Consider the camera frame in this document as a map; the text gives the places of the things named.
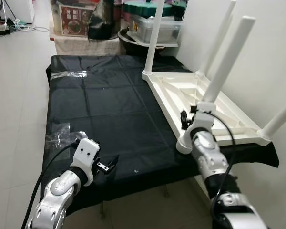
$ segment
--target white floor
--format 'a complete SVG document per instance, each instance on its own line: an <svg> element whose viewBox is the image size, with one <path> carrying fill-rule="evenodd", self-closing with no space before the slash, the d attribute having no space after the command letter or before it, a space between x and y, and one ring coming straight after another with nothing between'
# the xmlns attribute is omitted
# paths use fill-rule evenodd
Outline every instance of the white floor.
<svg viewBox="0 0 286 229"><path fill-rule="evenodd" d="M34 8L35 24L48 27L49 0L35 0ZM45 69L55 54L47 32L0 37L0 229L20 228L41 170L49 93ZM168 189L170 198L155 188L106 203L105 219L98 206L79 211L64 228L210 227L207 209L186 181Z"/></svg>

